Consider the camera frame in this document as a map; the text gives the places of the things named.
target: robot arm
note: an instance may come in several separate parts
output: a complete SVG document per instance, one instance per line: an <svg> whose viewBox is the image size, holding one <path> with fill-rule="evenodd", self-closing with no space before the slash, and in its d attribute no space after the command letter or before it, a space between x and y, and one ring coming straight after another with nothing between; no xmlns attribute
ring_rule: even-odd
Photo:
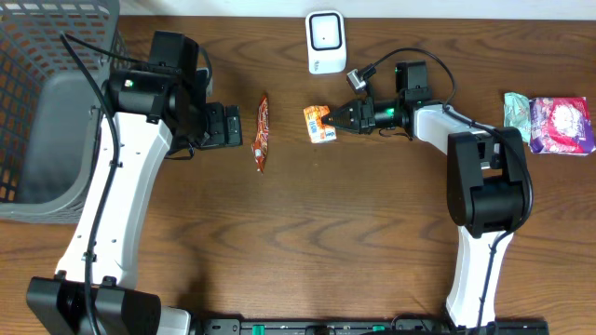
<svg viewBox="0 0 596 335"><path fill-rule="evenodd" d="M483 130L470 128L458 120L453 119L442 111L442 105L423 107L414 112L413 134L421 140L432 144L444 154L448 154L448 139L450 134L471 133L476 137L487 138ZM481 163L478 168L490 168L489 162ZM457 327L475 328L480 310L480 297L484 287L486 269L489 264L490 248L497 237L505 230L486 232L480 238L474 238L465 226L457 228L459 247L457 250L457 264L455 278L451 292L447 297L446 308L449 317ZM513 235L505 237L497 246L494 255L492 274L490 277L481 326L494 322L494 295L505 251Z"/></svg>
<svg viewBox="0 0 596 335"><path fill-rule="evenodd" d="M147 203L157 171L169 151L172 134L163 121L146 122L141 114L116 113L115 123L122 146L120 163L103 210L96 238L96 261L92 284L100 285L112 277L121 288L137 285L137 256ZM89 231L105 185L114 150L107 121L102 121L99 157L81 220L71 244L58 262L56 274L65 279L85 281L83 254L87 250Z"/></svg>
<svg viewBox="0 0 596 335"><path fill-rule="evenodd" d="M368 66L363 72L374 73L374 69ZM424 61L396 65L396 90L400 96L395 100L375 101L367 81L370 76L359 75L356 70L350 72L348 83L356 93L366 92L366 98L347 103L323 116L322 121L358 134L401 127L411 139L426 141L447 154L447 203L452 219L459 226L459 248L446 309L456 328L477 327L480 313L480 325L485 327L494 321L496 284L512 239L508 232L519 222L524 209L522 168L525 167L489 132L471 127L471 120L452 106L431 100ZM514 150L523 153L517 129L504 128L499 133ZM484 178L482 171L488 168L502 169L503 173ZM491 246L505 233L508 234L496 245L481 312Z"/></svg>
<svg viewBox="0 0 596 335"><path fill-rule="evenodd" d="M134 290L147 203L167 154L242 144L237 106L206 103L210 75L196 70L198 45L179 33L156 32L149 62L116 70L103 85L115 121L120 155L95 236L89 282L83 290L89 232L113 159L107 118L101 123L98 158L88 197L71 244L53 279L34 277L27 303L52 334L88 334L84 302L97 311L107 334L186 335L188 312L161 306L156 295Z"/></svg>

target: green connector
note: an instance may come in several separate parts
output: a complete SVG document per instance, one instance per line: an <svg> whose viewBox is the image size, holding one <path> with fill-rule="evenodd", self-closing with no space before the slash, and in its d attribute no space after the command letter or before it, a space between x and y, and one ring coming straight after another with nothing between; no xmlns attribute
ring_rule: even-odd
<svg viewBox="0 0 596 335"><path fill-rule="evenodd" d="M264 326L252 326L252 335L264 335Z"/></svg>

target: white wall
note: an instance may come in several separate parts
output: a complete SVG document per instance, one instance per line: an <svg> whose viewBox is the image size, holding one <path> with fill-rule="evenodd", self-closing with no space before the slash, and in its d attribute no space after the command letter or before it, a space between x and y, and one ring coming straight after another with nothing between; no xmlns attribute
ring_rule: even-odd
<svg viewBox="0 0 596 335"><path fill-rule="evenodd" d="M596 0L120 0L122 15L596 20Z"/></svg>

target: mesh basket side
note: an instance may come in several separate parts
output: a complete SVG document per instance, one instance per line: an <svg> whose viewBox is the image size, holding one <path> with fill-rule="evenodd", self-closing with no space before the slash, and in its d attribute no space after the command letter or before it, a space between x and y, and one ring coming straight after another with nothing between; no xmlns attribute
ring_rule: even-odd
<svg viewBox="0 0 596 335"><path fill-rule="evenodd" d="M91 179L89 168L64 196L44 204L11 203L22 180L35 111L47 80L78 71L60 40L66 32L92 45L126 55L116 27L117 0L0 0L0 217L28 222L77 222ZM102 60L72 44L81 60L100 77L123 62ZM97 105L90 101L89 107Z"/></svg>

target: black wire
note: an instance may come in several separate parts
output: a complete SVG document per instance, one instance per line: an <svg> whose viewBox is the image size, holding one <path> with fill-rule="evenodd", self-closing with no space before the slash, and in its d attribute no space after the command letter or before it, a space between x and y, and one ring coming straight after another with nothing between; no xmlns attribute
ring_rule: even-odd
<svg viewBox="0 0 596 335"><path fill-rule="evenodd" d="M199 52L201 53L201 55L203 55L203 58L205 59L205 64L207 64L207 71L209 71L209 73L207 74L207 83L205 84L205 87L208 87L209 83L211 82L211 78L213 77L211 61L209 60L209 55L207 54L207 50L205 50L204 47L200 47Z"/></svg>
<svg viewBox="0 0 596 335"><path fill-rule="evenodd" d="M168 153L168 155L164 159L168 159L168 160L191 160L191 159L193 159L193 157L195 157L195 148L193 147L193 144L188 143L188 148L186 148L186 149L188 150L187 156L172 157L174 154L178 153L181 150L181 149L179 149L173 153Z"/></svg>
<svg viewBox="0 0 596 335"><path fill-rule="evenodd" d="M408 135L408 133L393 133L393 134L386 135L386 134L383 133L383 130L389 130L389 129L387 129L387 128L380 128L379 129L379 135L382 136L382 137L404 136L408 140L413 141L413 138L410 135Z"/></svg>
<svg viewBox="0 0 596 335"><path fill-rule="evenodd" d="M451 79L451 83L453 85L453 89L451 91L451 94L449 95L449 97L447 98L447 100L443 103L443 108L445 106L447 106L451 100L454 98L455 96L455 92L457 91L457 84L455 83L455 78L454 78L454 74L451 73L451 71L449 70L449 68L447 67L447 65L445 65L445 63L440 60L439 57L437 57L437 55L433 54L430 51L424 50L422 48L419 47L402 47L399 49L395 49L391 52L389 52L388 54L386 54L385 56L383 56L383 58L381 58L380 60L376 61L375 63L372 64L372 67L376 67L377 65L379 65L380 63L382 63L383 61L385 61L386 59L388 59L389 57L400 53L400 52L404 52L404 51L412 51L412 52L418 52L418 53L422 53L425 54L427 56L429 56L431 59L435 60L440 67L443 68L443 70L445 70L445 72L449 75L449 79Z"/></svg>
<svg viewBox="0 0 596 335"><path fill-rule="evenodd" d="M93 261L95 259L93 249L95 248L95 239L97 238L97 232L100 227L100 221L102 220L102 213L103 209L105 208L105 202L107 200L108 194L110 193L110 188L112 186L112 182L114 181L115 171L118 167L120 156L120 142L118 140L118 134L115 128L113 111L111 111L110 106L106 103L105 98L102 95L102 91L100 90L97 83L83 64L83 61L81 61L78 58L76 52L68 43L66 39L67 37L67 34L61 33L60 40L62 41L62 44L64 45L68 53L73 58L74 62L76 63L76 66L87 78L89 84L91 85L91 88L93 89L93 92L97 96L97 99L100 101L100 104L102 105L102 113L103 115L105 115L105 119L107 120L108 126L110 128L110 132L112 134L112 145L114 146L112 162L110 163L110 171L108 173L105 186L103 186L102 197L100 198L100 203L97 206L95 219L93 219L93 224L91 225L91 231L89 233L89 240L87 244L87 251L85 252L85 306L87 309L87 317L89 319L89 324L91 325L91 330L93 331L93 334L100 335L100 328L97 324L97 316L95 312L95 304L93 303L91 296L91 272L93 268Z"/></svg>
<svg viewBox="0 0 596 335"><path fill-rule="evenodd" d="M414 51L414 52L423 53L423 54L429 56L431 59L435 60L445 70L445 72L449 75L449 78L451 79L453 89L452 89L451 95L447 98L446 101L444 101L442 103L442 110L446 114L448 114L450 117L452 117L460 122L463 122L464 124L469 125L470 127L474 127L476 129L486 131L491 136L496 138L498 140L498 142L503 143L506 150L509 150L513 154L513 157L515 158L516 163L520 165L521 171L523 173L523 178L525 181L523 183L525 186L525 190L523 192L523 195L524 195L523 202L525 205L523 215L521 216L520 221L516 225L513 225L509 231L506 231L503 234L501 234L500 236L498 236L494 240L493 244L490 246L491 256L489 258L488 268L486 269L486 277L484 278L484 288L482 290L482 295L480 297L481 304L480 304L480 309L479 309L479 313L478 313L478 323L476 326L476 331L480 332L480 328L481 328L481 324L482 324L482 314L484 312L484 302L486 300L486 295L488 294L488 285L489 285L489 282L491 279L491 272L493 271L494 255L496 254L496 248L497 248L498 244L503 239L505 239L509 235L512 235L518 229L520 229L525 224L525 222L528 220L528 218L530 217L530 214L532 213L532 208L534 206L534 186L532 184L532 177L530 177L530 171L528 170L528 167L524 164L524 162L522 160L522 156L513 148L513 146L507 141L507 139L505 139L505 137L503 137L503 135L501 135L498 132L498 130L491 128L491 127L484 126L484 125L479 125L476 123L475 120L468 119L466 117L463 117L461 115L451 112L448 105L450 104L451 100L455 96L455 92L457 90L457 84L455 83L454 75L449 70L447 65L445 65L445 63L439 59L439 57L437 57L436 55L434 55L433 53L431 53L429 51L426 51L426 50L418 48L418 47L403 47L403 48L395 49L395 50L389 52L383 58L381 58L380 60L375 62L372 65L372 67L376 67L381 62L388 59L389 57L391 57L399 52L403 52L403 51Z"/></svg>
<svg viewBox="0 0 596 335"><path fill-rule="evenodd" d="M66 36L66 38L68 38L69 40L71 40L71 41L73 41L73 42L75 42L75 43L77 43L77 44L79 44L79 45L81 45L83 47L90 48L91 50L96 51L96 52L99 52L99 53L104 54L106 56L109 56L109 57L112 57L112 58L115 58L115 59L118 59L118 60L130 61L130 62L143 62L142 60L135 60L135 59L132 59L132 58L129 58L129 57L121 56L121 55L115 54L113 52L104 50L104 49L102 49L100 47L95 47L92 44L89 44L89 43L87 43L85 41L81 41L80 39L78 39L78 38L76 38L76 37L74 37L74 36L72 36L72 35L70 35L68 33L61 33L61 34L64 35L64 36Z"/></svg>
<svg viewBox="0 0 596 335"><path fill-rule="evenodd" d="M428 329L428 327L427 327L427 324L425 324L425 322L422 320L420 315L416 315L414 313L402 313L402 314L394 317L393 320L391 320L391 330L395 330L396 323L399 320L402 320L404 318L404 316L413 316L414 320L420 321L420 323L422 324L422 327L425 328L425 331L430 331L430 329Z"/></svg>

